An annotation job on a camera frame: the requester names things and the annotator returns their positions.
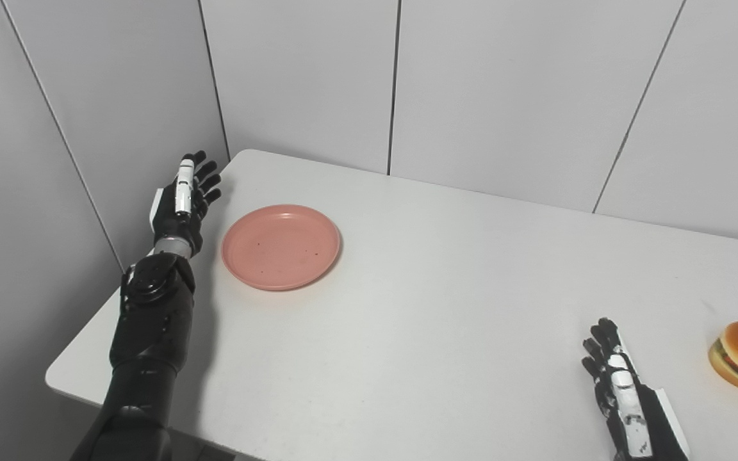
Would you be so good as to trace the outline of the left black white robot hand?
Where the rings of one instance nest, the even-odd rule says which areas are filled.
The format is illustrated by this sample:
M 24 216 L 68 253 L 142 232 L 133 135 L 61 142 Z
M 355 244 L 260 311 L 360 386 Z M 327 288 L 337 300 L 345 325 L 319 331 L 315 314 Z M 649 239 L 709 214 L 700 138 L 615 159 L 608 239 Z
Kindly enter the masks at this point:
M 172 183 L 156 190 L 151 218 L 153 254 L 192 259 L 201 251 L 203 219 L 222 196 L 217 169 L 216 161 L 208 160 L 202 150 L 184 155 Z

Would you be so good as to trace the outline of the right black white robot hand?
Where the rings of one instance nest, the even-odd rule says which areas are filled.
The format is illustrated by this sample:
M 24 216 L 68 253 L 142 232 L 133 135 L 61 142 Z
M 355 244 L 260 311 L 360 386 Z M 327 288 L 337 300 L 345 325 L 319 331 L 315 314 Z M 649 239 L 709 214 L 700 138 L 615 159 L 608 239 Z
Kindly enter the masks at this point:
M 600 318 L 582 343 L 582 365 L 615 447 L 615 460 L 688 460 L 691 450 L 665 390 L 645 385 L 617 324 Z

